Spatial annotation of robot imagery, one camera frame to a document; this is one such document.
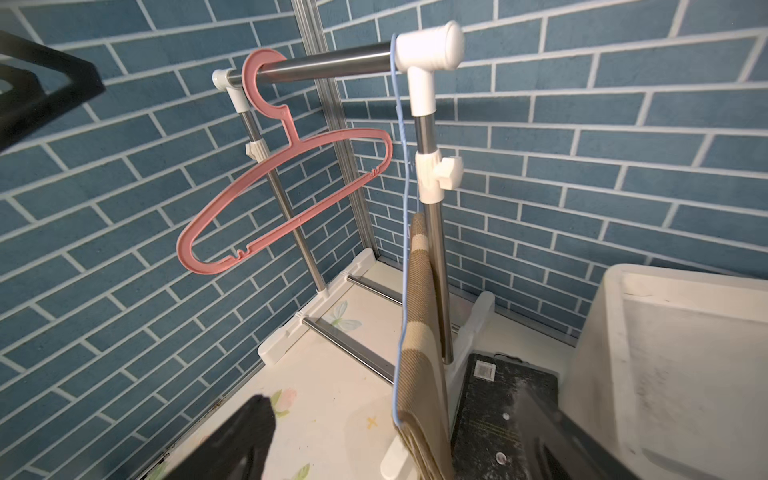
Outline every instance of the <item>white plastic bin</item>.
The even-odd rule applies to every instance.
[[[613,266],[560,408],[643,480],[768,478],[768,282]]]

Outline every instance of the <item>blue brick wallpaper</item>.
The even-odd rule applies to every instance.
[[[573,342],[615,263],[768,278],[764,0],[319,3],[336,48],[464,28],[464,63],[435,77],[439,146],[466,169],[443,207],[454,286]],[[397,137],[391,82],[339,81],[350,124]],[[355,149],[361,169],[383,153]],[[395,261],[400,155],[366,188]]]
[[[0,5],[0,25],[93,62],[107,85],[0,155],[0,478],[134,478],[315,293],[291,236],[219,276],[175,253],[184,225],[252,164],[212,71],[259,45],[303,56],[299,31],[290,2],[272,0],[22,0]],[[263,92],[302,135],[326,129],[313,82]],[[286,143],[260,121],[272,149]],[[297,210],[342,182],[332,147],[280,178]],[[281,221],[262,182],[194,250],[232,254]],[[327,280],[362,249],[347,201],[304,233]]]

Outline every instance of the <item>black rubber mat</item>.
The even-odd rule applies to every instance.
[[[469,356],[451,438],[456,480],[528,480],[514,416],[524,386],[558,401],[553,373],[507,356]]]

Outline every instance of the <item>beige cloth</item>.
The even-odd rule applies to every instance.
[[[452,480],[445,373],[428,245],[424,214],[416,214],[411,222],[408,328],[397,395],[402,428],[398,430],[419,478]]]

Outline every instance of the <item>pink plastic hanger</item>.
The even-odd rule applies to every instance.
[[[182,265],[195,273],[214,275],[237,265],[239,262],[242,262],[263,248],[268,247],[282,236],[299,228],[326,208],[339,200],[342,200],[353,191],[373,180],[381,172],[386,170],[389,166],[389,162],[392,160],[392,138],[390,138],[389,134],[384,130],[377,130],[375,128],[347,128],[344,130],[318,134],[314,137],[307,138],[306,140],[300,140],[299,134],[296,132],[296,126],[293,124],[293,117],[290,114],[288,105],[273,106],[266,103],[264,99],[261,98],[261,94],[256,86],[256,76],[259,69],[266,63],[282,60],[286,60],[282,54],[267,48],[257,50],[250,54],[243,65],[243,89],[245,90],[245,94],[248,97],[248,100],[250,100],[250,103],[259,112],[269,118],[278,118],[283,122],[283,127],[288,135],[288,147],[275,153],[264,162],[255,165],[244,175],[235,180],[234,183],[218,194],[216,198],[214,198],[189,225],[187,225],[187,228],[181,232],[179,240],[176,243],[176,251],[178,252],[179,260]],[[361,137],[376,138],[384,141],[384,145],[386,145],[386,157],[378,167],[374,168],[369,173],[358,177],[357,180],[353,181],[351,184],[346,185],[338,192],[311,206],[266,235],[248,243],[246,252],[243,252],[242,250],[237,251],[237,258],[229,256],[214,263],[201,262],[195,258],[192,253],[192,243],[194,243],[197,237],[203,232],[205,227],[207,227],[208,224],[214,220],[216,215],[221,213],[232,200],[237,198],[238,195],[256,183],[270,170],[274,170],[296,156],[319,147],[320,145]]]

